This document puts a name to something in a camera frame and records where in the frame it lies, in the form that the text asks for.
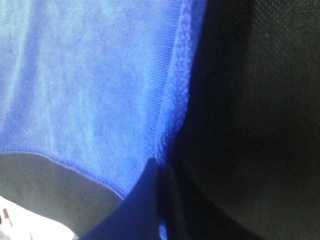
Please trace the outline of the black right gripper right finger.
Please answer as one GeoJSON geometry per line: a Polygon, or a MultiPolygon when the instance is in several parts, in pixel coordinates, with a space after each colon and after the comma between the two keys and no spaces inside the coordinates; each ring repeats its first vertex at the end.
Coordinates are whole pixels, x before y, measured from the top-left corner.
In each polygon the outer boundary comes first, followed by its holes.
{"type": "Polygon", "coordinates": [[[173,164],[164,170],[164,219],[169,240],[251,240],[253,233],[204,196],[173,164]]]}

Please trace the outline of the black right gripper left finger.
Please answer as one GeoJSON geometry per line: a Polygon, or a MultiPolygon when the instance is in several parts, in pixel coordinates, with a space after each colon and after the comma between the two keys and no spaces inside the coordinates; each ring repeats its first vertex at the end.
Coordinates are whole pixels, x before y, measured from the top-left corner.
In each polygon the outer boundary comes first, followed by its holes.
{"type": "Polygon", "coordinates": [[[159,240],[163,221],[162,170],[150,158],[132,191],[81,240],[159,240]]]}

